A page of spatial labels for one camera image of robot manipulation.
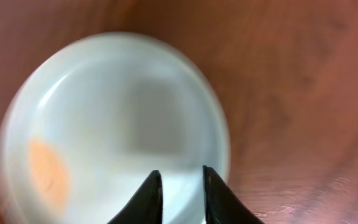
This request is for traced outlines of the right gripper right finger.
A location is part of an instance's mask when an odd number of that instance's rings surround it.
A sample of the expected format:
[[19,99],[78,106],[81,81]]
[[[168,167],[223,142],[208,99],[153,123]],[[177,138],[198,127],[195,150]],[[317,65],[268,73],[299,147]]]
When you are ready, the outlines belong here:
[[212,167],[203,166],[203,185],[206,224],[264,224]]

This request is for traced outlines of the light blue plate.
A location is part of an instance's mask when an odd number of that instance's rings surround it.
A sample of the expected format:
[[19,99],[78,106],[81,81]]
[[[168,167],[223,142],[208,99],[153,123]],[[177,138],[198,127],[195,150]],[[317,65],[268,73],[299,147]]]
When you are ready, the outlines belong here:
[[203,166],[226,179],[227,121],[199,68],[145,35],[76,41],[19,88],[0,127],[6,223],[107,223],[158,170],[164,223],[203,223]]

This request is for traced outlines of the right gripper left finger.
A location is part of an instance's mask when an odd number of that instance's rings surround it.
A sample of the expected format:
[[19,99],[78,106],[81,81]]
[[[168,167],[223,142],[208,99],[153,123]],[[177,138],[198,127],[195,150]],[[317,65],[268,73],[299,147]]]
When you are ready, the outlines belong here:
[[162,224],[163,188],[158,170],[153,170],[126,206],[108,224]]

